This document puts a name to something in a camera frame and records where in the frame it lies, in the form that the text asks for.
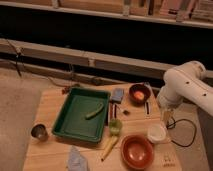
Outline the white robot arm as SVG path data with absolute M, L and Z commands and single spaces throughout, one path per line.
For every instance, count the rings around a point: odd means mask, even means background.
M 162 121 L 167 124 L 173 110 L 186 98 L 213 116 L 213 87 L 203 82 L 205 66 L 199 61 L 190 61 L 168 69 L 163 76 L 165 85 L 157 95 L 162 112 Z

